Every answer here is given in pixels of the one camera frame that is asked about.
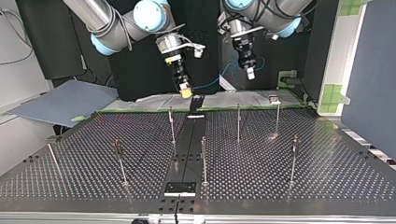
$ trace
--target metal bracket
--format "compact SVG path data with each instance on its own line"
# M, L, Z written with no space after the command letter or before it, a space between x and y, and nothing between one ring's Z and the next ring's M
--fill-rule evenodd
M341 104L343 105L350 105L350 99L349 97L345 96L345 95L341 95Z
M167 183L165 188L165 197L195 197L196 183Z

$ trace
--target optical breadboard table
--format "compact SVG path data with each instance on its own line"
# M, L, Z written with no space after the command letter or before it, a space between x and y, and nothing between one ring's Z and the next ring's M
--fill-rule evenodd
M236 110L201 115L93 115L0 177L0 223L396 220L396 173L315 111L281 110L277 137L276 110L242 110L239 129ZM178 185L190 194L170 194Z

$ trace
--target vertical metal rod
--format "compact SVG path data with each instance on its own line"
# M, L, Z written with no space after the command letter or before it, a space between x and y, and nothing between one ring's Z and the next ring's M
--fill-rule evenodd
M207 186L209 183L207 182L207 176L206 176L206 138L202 137L201 141L201 156L204 162L204 186Z
M172 107L169 109L169 122L171 123L171 129L172 129L172 143L173 143L173 145L175 145L176 139L175 139L175 128L174 128Z
M293 178L294 178L296 158L297 158L299 150L300 150L300 137L298 136L298 134L294 135L292 150L293 150L293 165L291 166L290 188L294 184Z
M241 141L241 107L238 105L238 143Z
M120 159L120 167L121 167L121 171L122 171L122 177L124 179L124 185L128 185L128 181L126 180L126 174L125 174L125 170L122 164L122 159Z
M119 138L116 138L116 141L114 142L114 153L116 155L117 161L120 163L120 169L122 172L122 178L123 178L123 186L128 186L128 180L126 179L126 174L125 174L125 168L122 163L122 147L121 147L121 140Z
M293 165L291 166L291 176L290 176L290 188L293 186L294 181L294 169L295 169L295 165L296 165L296 153L295 151L293 151Z
M277 105L277 112L276 112L276 127L275 127L276 136L277 136L277 130L279 127L279 114L280 114L280 104Z
M55 153L53 153L52 145L48 143L47 146L49 147L49 152L53 161L58 165L58 160L56 160Z

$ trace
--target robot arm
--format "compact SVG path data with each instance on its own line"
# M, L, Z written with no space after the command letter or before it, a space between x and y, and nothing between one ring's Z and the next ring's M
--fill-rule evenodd
M253 32L267 29L274 39L289 37L300 25L298 15L312 0L222 0L230 25L233 47L239 54L239 66L254 79L256 56Z
M184 98L192 95L190 75L184 65L185 48L194 48L201 58L205 46L179 35L167 0L142 0L134 10L122 15L106 0L64 0L92 33L91 41L104 55L111 55L147 37L157 36L157 46L173 72L175 84Z

